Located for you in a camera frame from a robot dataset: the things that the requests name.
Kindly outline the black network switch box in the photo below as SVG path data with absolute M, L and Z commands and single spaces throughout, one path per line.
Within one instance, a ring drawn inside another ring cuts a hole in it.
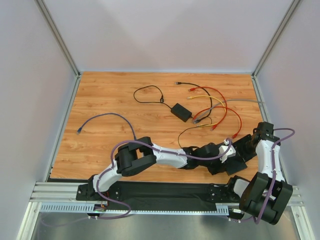
M 247 168 L 246 162 L 239 156 L 228 158 L 225 161 L 225 171 L 228 176 L 236 174 Z

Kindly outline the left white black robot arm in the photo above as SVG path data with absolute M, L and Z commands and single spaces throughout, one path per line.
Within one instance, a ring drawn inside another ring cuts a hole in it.
M 211 164 L 217 161 L 218 164 L 223 164 L 236 154 L 229 138 L 218 145 L 207 144 L 201 150 L 204 150 L 204 153 L 196 156 L 195 152 L 188 148 L 161 147 L 153 143 L 150 137 L 122 141 L 111 151 L 111 164 L 88 180 L 88 193 L 93 195 L 106 192 L 122 177 L 135 176 L 155 164 L 191 170 L 203 163 Z

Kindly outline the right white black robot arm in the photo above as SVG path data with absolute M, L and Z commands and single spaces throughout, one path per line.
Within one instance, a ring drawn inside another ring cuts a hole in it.
M 265 221 L 275 225 L 281 218 L 292 194 L 293 186 L 283 176 L 279 152 L 282 139 L 274 135 L 274 125 L 260 122 L 248 134 L 233 143 L 240 168 L 253 157 L 258 159 L 258 171 L 252 180 L 240 176 L 230 178 L 227 183 L 227 196 L 239 202 L 239 209 L 252 216 L 258 224 Z

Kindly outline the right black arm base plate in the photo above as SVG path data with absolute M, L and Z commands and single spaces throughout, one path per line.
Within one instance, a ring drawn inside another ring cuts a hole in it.
M 207 186 L 208 200 L 213 203 L 239 203 L 240 196 L 228 184 L 214 184 Z

